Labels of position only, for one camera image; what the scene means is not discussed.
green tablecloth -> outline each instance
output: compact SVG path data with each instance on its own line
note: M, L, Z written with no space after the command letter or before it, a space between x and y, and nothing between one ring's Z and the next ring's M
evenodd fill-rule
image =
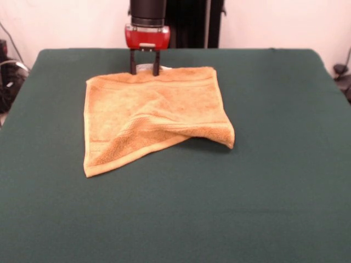
M351 261L351 107L313 51L162 53L218 71L234 149L191 139L86 179L85 80L128 59L40 53L0 131L0 262Z

